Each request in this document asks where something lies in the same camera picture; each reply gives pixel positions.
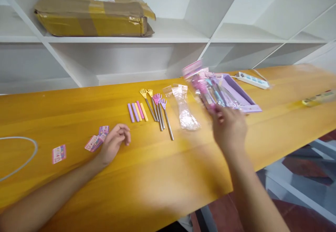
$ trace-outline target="left hand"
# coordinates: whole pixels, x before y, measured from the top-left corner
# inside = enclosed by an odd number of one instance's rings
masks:
[[[131,142],[131,133],[127,125],[119,123],[108,133],[100,153],[96,156],[103,166],[107,166],[112,162],[123,141],[128,146]]]

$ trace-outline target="silver metal rod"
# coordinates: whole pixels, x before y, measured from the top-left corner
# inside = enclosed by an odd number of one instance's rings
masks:
[[[169,129],[170,138],[174,141],[174,136],[173,136],[173,133],[172,133],[172,129],[170,128],[167,112],[166,112],[166,110],[164,110],[164,112],[165,112],[165,116],[166,116],[166,120],[167,120],[167,125],[168,125],[168,129]]]
[[[158,122],[159,121],[159,118],[158,118],[158,114],[157,114],[157,112],[156,112],[156,105],[155,105],[155,102],[154,102],[154,99],[153,99],[153,97],[151,97],[152,98],[152,103],[153,103],[153,108],[154,108],[154,111],[155,111],[155,117],[156,117],[156,121]]]
[[[156,121],[155,115],[154,115],[154,113],[153,113],[152,108],[150,107],[150,104],[149,104],[147,98],[146,98],[146,102],[147,102],[147,106],[149,107],[149,110],[150,110],[150,112],[151,112],[151,114],[152,114],[152,117],[154,118],[154,121]]]
[[[162,123],[162,128],[165,129],[165,121],[163,120],[163,117],[162,117],[162,110],[161,110],[161,103],[159,103],[159,111],[160,111],[160,117],[161,117],[161,123]]]
[[[159,119],[159,123],[160,123],[160,130],[163,131],[162,129],[162,119],[160,119],[160,114],[158,114],[158,119]]]

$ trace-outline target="right hand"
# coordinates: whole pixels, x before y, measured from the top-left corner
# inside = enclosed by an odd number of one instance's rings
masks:
[[[214,138],[224,156],[244,151],[247,124],[239,109],[216,105],[211,113]]]
[[[109,165],[117,155],[122,142],[128,146],[131,142],[131,133],[127,125],[119,123],[107,134],[96,160],[103,166]]]

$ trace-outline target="purple box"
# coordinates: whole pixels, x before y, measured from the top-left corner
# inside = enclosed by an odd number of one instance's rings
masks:
[[[262,112],[261,108],[251,99],[250,96],[230,77],[229,74],[222,74],[222,86],[225,87],[241,104],[244,113]]]

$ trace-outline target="power strip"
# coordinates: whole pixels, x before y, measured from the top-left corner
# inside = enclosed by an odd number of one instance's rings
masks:
[[[237,79],[244,81],[248,84],[254,85],[256,87],[260,87],[262,89],[267,89],[269,88],[269,84],[267,81],[258,79],[256,77],[250,76],[246,73],[239,72],[236,74]]]

